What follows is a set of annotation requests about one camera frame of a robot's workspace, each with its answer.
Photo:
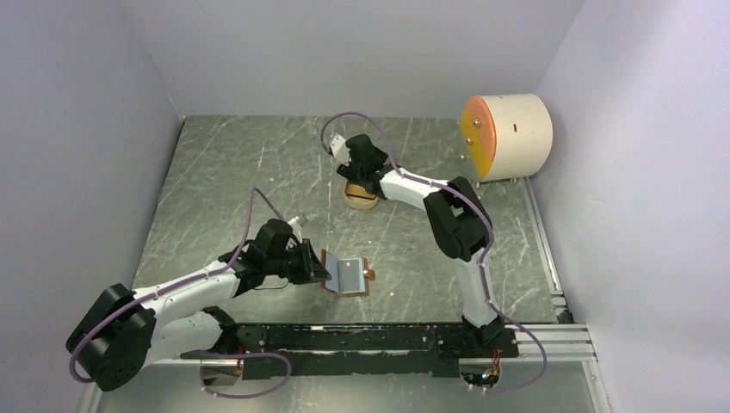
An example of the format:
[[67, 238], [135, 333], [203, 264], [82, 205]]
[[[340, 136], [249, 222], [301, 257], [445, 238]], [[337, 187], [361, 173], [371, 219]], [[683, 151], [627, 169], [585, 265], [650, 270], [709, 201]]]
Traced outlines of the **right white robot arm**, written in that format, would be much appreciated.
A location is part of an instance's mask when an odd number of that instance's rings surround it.
[[496, 347], [504, 322], [492, 302], [486, 268], [492, 223], [468, 180], [436, 180], [392, 166], [366, 134], [350, 139], [336, 134], [330, 150], [338, 161], [337, 173], [368, 194], [425, 211], [436, 245], [455, 263], [468, 327], [465, 346], [473, 355], [487, 355]]

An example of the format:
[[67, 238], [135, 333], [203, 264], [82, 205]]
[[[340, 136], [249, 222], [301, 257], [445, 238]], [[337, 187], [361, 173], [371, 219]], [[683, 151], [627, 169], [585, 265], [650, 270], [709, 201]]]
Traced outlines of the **grey card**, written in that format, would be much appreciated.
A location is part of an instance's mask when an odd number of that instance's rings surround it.
[[363, 258], [348, 258], [338, 262], [338, 291], [343, 294], [366, 292], [365, 261]]

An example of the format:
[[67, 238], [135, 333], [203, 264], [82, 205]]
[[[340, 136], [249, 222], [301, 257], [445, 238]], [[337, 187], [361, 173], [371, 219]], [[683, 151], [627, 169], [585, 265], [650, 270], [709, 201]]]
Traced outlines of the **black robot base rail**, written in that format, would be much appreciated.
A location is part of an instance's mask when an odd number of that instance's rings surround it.
[[241, 324], [217, 306], [204, 313], [221, 324], [213, 352], [262, 354], [237, 367], [243, 379], [350, 374], [428, 373], [460, 378], [463, 359], [516, 358], [514, 330], [504, 326], [482, 345], [464, 321], [414, 324]]

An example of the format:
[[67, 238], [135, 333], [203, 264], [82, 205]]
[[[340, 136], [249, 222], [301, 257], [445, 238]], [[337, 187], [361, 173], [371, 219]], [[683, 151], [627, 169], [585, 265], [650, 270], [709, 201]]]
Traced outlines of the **brown leather card holder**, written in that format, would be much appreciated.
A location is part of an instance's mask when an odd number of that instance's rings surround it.
[[330, 275], [329, 280], [320, 282], [323, 289], [340, 297], [369, 296], [369, 282], [375, 280], [375, 272], [365, 257], [340, 259], [322, 250], [321, 263]]

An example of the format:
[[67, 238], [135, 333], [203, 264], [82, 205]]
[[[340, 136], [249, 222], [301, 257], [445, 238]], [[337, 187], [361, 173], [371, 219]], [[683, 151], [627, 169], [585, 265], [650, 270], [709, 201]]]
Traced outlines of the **beige oval card tray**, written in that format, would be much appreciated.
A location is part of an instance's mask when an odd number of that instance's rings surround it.
[[343, 197], [348, 207], [358, 210], [372, 209], [379, 201], [379, 198], [375, 194], [370, 194], [364, 187], [351, 181], [345, 182]]

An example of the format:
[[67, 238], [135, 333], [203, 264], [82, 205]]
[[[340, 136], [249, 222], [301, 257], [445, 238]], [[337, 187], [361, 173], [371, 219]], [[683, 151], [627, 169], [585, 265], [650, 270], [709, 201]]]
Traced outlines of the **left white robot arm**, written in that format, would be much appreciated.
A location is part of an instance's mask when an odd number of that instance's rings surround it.
[[121, 283], [99, 295], [66, 342], [71, 376], [113, 391], [142, 368], [191, 352], [246, 355], [238, 323], [220, 304], [259, 288], [269, 276], [291, 285], [331, 278], [309, 239], [270, 219], [206, 267], [136, 290]]

